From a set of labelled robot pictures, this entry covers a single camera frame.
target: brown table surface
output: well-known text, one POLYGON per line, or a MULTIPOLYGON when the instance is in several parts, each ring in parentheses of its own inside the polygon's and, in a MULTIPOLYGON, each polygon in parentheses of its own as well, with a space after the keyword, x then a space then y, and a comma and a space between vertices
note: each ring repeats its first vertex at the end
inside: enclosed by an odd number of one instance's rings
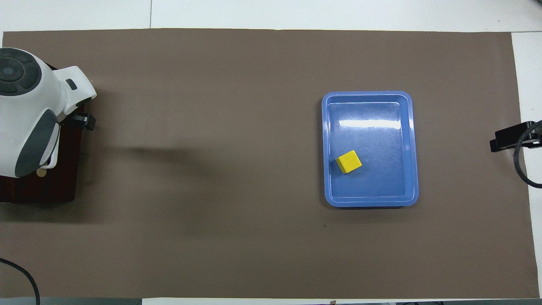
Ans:
MULTIPOLYGON (((5 33, 98 97, 76 199, 0 205, 0 255, 44 296, 538 297, 510 33, 146 29, 5 33), (330 91, 413 99, 420 199, 324 199, 330 91)), ((0 295, 30 295, 5 268, 0 295)))

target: yellow sponge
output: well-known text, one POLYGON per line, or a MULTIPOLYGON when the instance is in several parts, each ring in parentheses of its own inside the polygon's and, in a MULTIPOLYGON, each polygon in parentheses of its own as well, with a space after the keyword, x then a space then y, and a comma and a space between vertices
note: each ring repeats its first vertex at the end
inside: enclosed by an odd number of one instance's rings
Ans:
POLYGON ((335 161, 337 161, 340 171, 342 171, 343 174, 347 174, 362 166, 362 162, 359 160, 358 155, 356 155, 356 152, 353 150, 336 158, 335 161))

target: blue tray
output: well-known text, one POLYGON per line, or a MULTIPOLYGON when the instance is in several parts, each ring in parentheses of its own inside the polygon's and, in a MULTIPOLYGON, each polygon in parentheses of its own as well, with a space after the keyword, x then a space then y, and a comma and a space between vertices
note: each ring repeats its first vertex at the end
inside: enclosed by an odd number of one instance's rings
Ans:
POLYGON ((418 199, 412 99, 402 91, 331 92, 322 100, 324 189, 335 207, 401 207, 418 199), (335 159, 354 150, 360 168, 335 159))

